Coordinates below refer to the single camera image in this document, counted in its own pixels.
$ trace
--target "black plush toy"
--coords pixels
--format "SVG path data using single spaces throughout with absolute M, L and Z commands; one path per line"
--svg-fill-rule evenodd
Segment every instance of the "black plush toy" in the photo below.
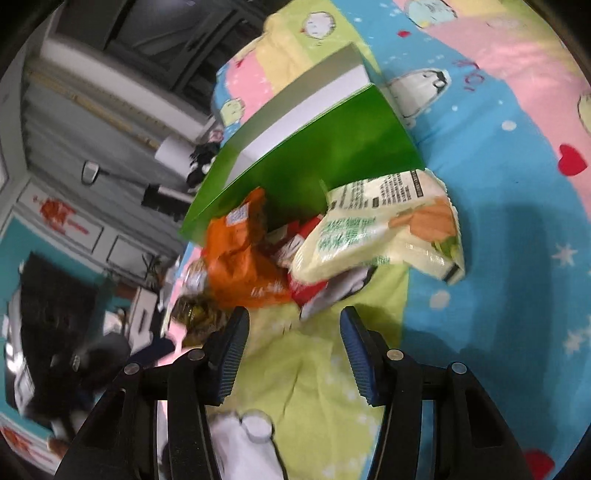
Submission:
M 195 147 L 195 151 L 191 154 L 191 173 L 187 176 L 187 186 L 194 189 L 203 183 L 205 175 L 212 167 L 216 155 L 220 151 L 220 144 L 218 142 L 209 142 Z

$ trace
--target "dark window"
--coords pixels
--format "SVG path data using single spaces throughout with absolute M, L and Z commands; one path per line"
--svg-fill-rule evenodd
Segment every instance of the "dark window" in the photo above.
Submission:
M 70 0 L 57 32 L 140 71 L 208 113 L 217 71 L 288 0 Z

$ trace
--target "white sign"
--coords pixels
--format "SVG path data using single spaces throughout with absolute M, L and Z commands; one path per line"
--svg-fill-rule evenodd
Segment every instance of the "white sign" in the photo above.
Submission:
M 50 474 L 55 474 L 60 458 L 47 448 L 47 441 L 17 425 L 0 413 L 0 432 L 13 452 Z
M 18 203 L 32 211 L 51 230 L 91 253 L 103 232 L 101 225 L 91 222 L 68 203 L 32 183 L 23 190 Z

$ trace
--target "cream colored food package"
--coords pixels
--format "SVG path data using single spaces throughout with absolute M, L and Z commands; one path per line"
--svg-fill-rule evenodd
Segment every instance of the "cream colored food package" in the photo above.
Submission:
M 328 194 L 329 211 L 304 241 L 292 277 L 316 283 L 361 264 L 406 262 L 454 284 L 465 275 L 457 211 L 429 170 L 349 183 Z

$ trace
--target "open green box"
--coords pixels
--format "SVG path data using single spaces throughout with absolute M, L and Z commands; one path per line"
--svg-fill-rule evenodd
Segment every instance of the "open green box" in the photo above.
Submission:
M 258 186 L 271 230 L 325 212 L 327 190 L 424 168 L 379 79 L 351 44 L 288 85 L 220 150 L 181 233 L 203 245 L 209 222 Z

